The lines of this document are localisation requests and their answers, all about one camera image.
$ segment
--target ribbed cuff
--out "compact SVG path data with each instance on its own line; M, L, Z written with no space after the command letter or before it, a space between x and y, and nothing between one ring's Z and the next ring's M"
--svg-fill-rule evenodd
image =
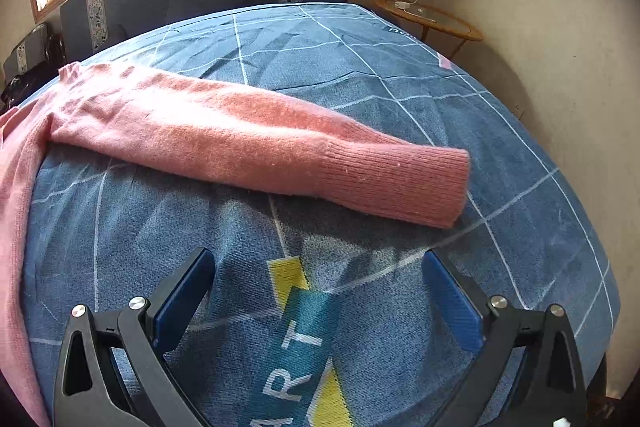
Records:
M329 140L319 196L355 210L448 229L466 201L465 150Z

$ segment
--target sweater sleeve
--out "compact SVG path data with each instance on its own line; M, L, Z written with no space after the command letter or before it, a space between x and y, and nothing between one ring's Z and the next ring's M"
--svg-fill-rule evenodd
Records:
M452 227L465 203L464 150L411 144L256 87L119 64L71 64L61 74L67 96L53 141L432 227Z

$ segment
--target round screw head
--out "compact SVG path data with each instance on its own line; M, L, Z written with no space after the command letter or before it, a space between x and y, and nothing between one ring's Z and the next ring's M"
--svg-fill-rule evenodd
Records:
M491 306L493 306L497 310L505 309L508 304L509 304L509 301L507 300L506 297L503 297L502 295L494 295L493 297L491 297Z
M86 308L84 307L84 304L78 304L74 306L74 308L71 310L71 314L74 317L82 317L85 311L86 311Z
M146 304L146 299L144 297L133 297L129 301L129 308L132 310L139 310Z
M562 308L562 306L560 304L551 304L551 309L550 311L556 316L556 317L563 317L564 316L564 308Z

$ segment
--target round wooden table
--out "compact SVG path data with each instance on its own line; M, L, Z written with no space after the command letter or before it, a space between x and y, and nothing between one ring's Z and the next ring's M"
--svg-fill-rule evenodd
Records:
M422 42L424 42L424 39L427 38L429 30L432 29L462 39L460 41L460 44L456 46L456 49L453 51L451 56L447 57L449 59L452 59L456 55L456 53L458 53L460 49L462 49L462 46L465 44L465 42L480 42L484 38L482 32L479 29L462 20L460 17L456 17L455 15L445 12L444 10L434 8L433 6L424 6L422 4L411 4L411 6L409 6L408 8L401 9L396 8L396 1L403 0L373 0L373 4L377 8L383 9L384 11L391 13L396 17L400 17L402 19L421 25L422 36L420 37L420 40Z

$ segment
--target blue bedspread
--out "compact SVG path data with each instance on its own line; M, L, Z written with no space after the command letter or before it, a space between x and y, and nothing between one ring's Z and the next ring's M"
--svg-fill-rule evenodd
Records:
M314 378L290 391L302 399L288 425L423 426L452 391L470 355L422 283L429 247L517 307L561 303L591 380L620 309L596 233L521 124L460 68L439 67L426 45L358 6L277 5L166 26L85 64L106 60L278 90L410 142L467 149L468 203L455 229L437 230L53 144L35 184L22 286L49 411L70 309L120 309L149 295L196 246L215 253L218 272L167 358L212 425L248 425L266 407L264 375L282 362L276 260L285 257L292 259L282 266L302 267L298 285L312 290L289 295L311 306L312 331L303 332L333 338L321 360L309 359ZM517 363L513 357L485 421L499 411ZM320 396L322 386L338 399Z

